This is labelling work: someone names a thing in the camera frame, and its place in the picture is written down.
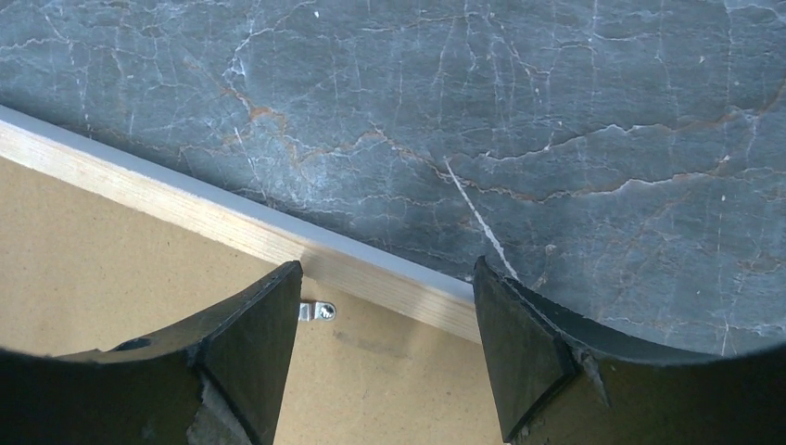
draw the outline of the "gray marble countertop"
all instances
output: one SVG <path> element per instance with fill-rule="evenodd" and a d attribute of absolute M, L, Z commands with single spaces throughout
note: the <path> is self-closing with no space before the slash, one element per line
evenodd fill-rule
<path fill-rule="evenodd" d="M 786 337 L 786 2 L 0 5 L 3 105 L 635 336 Z"/>

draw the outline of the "light wood frame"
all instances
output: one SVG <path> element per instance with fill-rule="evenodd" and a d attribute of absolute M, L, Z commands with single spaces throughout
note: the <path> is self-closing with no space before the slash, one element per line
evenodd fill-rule
<path fill-rule="evenodd" d="M 443 273 L 5 107 L 0 156 L 480 342 L 472 286 Z"/>

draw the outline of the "wood grain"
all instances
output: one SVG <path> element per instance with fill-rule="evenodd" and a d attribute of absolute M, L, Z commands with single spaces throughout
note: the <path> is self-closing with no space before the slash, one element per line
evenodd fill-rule
<path fill-rule="evenodd" d="M 445 274 L 3 107 L 0 156 L 480 342 L 472 287 Z"/>

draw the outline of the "metal clip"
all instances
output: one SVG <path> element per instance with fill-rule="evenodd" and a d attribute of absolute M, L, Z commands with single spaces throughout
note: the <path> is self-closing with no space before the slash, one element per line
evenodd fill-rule
<path fill-rule="evenodd" d="M 300 316 L 298 320 L 301 322 L 310 322 L 311 320 L 329 322 L 334 318 L 336 318 L 336 306 L 333 303 L 325 301 L 300 302 Z"/>

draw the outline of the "dark stone slab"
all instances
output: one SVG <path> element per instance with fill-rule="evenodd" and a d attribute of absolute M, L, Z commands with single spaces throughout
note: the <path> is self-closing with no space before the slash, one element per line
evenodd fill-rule
<path fill-rule="evenodd" d="M 569 309 L 786 337 L 783 2 L 75 3 L 0 6 L 4 105 L 466 278 L 449 162 Z"/>

